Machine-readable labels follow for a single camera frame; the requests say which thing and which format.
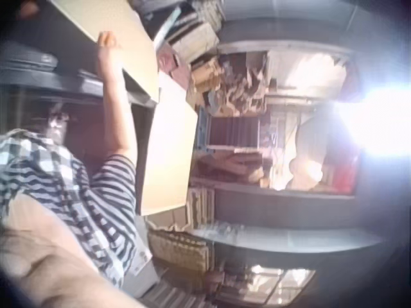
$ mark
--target cardboard sheet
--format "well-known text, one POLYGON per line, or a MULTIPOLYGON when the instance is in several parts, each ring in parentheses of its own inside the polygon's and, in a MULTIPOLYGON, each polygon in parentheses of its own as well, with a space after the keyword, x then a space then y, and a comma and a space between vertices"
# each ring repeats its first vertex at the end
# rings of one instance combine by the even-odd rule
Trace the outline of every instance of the cardboard sheet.
POLYGON ((141 215, 186 204, 197 114, 186 91, 160 72, 160 102, 155 108, 141 197, 141 215))
POLYGON ((124 70, 159 101, 157 59, 153 42, 126 0, 49 0, 87 37, 97 42, 101 31, 113 31, 123 48, 124 70))

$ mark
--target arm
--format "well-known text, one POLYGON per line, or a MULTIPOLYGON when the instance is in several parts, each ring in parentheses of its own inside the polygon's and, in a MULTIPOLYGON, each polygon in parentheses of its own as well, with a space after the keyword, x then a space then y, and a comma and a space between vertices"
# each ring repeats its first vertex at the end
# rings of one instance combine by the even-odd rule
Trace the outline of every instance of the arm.
POLYGON ((103 79, 105 140, 109 155, 120 154, 136 166, 137 137, 123 77, 121 50, 111 32, 98 39, 98 70, 103 79))

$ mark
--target black and white striped shirt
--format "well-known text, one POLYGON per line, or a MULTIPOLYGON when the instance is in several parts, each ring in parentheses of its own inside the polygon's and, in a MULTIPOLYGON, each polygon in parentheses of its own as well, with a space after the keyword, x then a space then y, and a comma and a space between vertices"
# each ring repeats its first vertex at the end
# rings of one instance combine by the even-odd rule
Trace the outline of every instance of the black and white striped shirt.
POLYGON ((99 271, 120 286, 136 254, 136 169, 109 157, 89 178, 85 166, 42 135, 14 130, 0 137, 0 216, 24 193, 52 210, 99 271))

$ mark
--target hand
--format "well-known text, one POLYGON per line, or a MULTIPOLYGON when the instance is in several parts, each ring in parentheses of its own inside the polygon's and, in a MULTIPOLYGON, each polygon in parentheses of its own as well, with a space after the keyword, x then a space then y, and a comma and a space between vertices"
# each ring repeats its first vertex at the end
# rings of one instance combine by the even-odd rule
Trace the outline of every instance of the hand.
POLYGON ((105 83, 124 83, 122 50, 111 31, 98 37, 97 71, 105 83))

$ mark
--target striped shirt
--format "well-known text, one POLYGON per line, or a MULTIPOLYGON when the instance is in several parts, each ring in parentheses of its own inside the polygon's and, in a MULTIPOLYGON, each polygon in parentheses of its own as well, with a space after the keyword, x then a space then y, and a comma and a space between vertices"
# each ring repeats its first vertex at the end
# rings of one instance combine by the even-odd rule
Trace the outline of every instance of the striped shirt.
POLYGON ((72 231, 100 273, 121 286, 136 254, 136 169, 109 157, 89 178, 85 166, 42 135, 14 130, 0 137, 0 217, 18 193, 53 211, 72 231))

